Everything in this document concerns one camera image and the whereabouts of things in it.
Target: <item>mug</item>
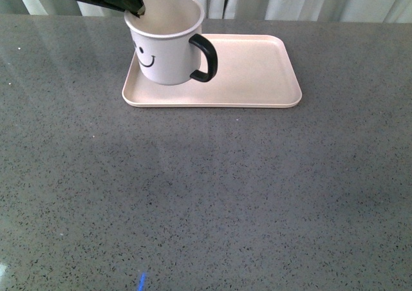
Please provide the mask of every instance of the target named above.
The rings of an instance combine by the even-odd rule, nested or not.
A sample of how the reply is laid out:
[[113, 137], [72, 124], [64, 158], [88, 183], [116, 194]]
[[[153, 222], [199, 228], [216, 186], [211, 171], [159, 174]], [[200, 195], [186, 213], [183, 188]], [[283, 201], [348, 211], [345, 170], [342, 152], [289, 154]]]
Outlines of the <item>mug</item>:
[[[162, 85], [190, 79], [208, 82], [218, 70], [218, 55], [201, 35], [205, 11], [198, 0], [143, 0], [145, 14], [139, 18], [125, 11], [142, 73]], [[199, 71], [201, 51], [207, 72]]]

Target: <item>white curtain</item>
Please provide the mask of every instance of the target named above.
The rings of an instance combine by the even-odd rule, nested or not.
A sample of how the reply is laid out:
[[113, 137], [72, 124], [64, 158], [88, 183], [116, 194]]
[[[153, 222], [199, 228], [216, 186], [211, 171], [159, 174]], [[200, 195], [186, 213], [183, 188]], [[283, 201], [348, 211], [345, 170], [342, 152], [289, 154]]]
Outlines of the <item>white curtain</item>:
[[[199, 0], [213, 19], [412, 23], [412, 0]], [[0, 13], [121, 16], [73, 0], [0, 0]]]

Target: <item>mug rim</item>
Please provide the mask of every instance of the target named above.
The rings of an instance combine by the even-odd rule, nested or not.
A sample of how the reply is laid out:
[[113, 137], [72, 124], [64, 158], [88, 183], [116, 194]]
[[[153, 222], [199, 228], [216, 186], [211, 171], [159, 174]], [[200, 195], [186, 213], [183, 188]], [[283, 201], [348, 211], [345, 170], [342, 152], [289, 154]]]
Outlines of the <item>mug rim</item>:
[[197, 28], [201, 25], [201, 23], [203, 22], [203, 20], [204, 20], [204, 18], [205, 18], [205, 10], [203, 9], [203, 7], [202, 7], [202, 5], [200, 4], [199, 0], [191, 0], [191, 1], [193, 1], [194, 3], [196, 3], [196, 5], [199, 7], [199, 9], [200, 9], [200, 16], [199, 16], [199, 19], [198, 19], [198, 21], [196, 22], [196, 24], [194, 24], [193, 26], [191, 26], [190, 28], [188, 28], [188, 29], [186, 29], [186, 30], [184, 30], [184, 31], [182, 31], [182, 32], [169, 33], [169, 34], [167, 34], [167, 35], [160, 35], [160, 34], [155, 34], [155, 33], [144, 32], [144, 31], [136, 28], [136, 27], [132, 24], [131, 18], [132, 18], [132, 17], [136, 17], [136, 16], [134, 16], [134, 15], [133, 15], [130, 11], [128, 11], [128, 10], [126, 10], [126, 11], [124, 12], [124, 20], [125, 20], [126, 24], [128, 25], [128, 27], [129, 27], [132, 31], [134, 31], [134, 32], [136, 32], [136, 33], [138, 33], [138, 34], [140, 34], [140, 35], [143, 35], [143, 36], [145, 36], [145, 37], [155, 38], [155, 39], [170, 39], [170, 38], [182, 37], [182, 36], [184, 36], [184, 35], [187, 35], [188, 33], [193, 32], [195, 29], [197, 29]]

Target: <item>beige tray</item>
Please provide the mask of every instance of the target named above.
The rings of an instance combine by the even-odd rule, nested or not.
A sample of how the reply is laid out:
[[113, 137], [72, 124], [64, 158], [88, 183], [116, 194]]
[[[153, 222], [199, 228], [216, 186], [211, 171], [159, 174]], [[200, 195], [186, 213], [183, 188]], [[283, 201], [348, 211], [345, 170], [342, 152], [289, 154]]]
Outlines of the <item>beige tray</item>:
[[[123, 87], [124, 100], [152, 108], [290, 108], [302, 98], [282, 40], [271, 35], [204, 36], [219, 60], [218, 73], [210, 82], [156, 84], [140, 71], [135, 54]], [[204, 57], [200, 69], [207, 71]]]

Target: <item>countertop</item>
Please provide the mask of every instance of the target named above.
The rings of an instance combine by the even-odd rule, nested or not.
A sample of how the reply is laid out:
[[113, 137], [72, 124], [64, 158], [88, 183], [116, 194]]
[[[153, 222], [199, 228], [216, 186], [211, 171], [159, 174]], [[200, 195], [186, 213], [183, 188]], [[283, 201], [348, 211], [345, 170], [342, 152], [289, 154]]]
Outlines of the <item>countertop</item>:
[[302, 100], [158, 109], [123, 18], [0, 23], [0, 290], [412, 290], [412, 24], [206, 20]]

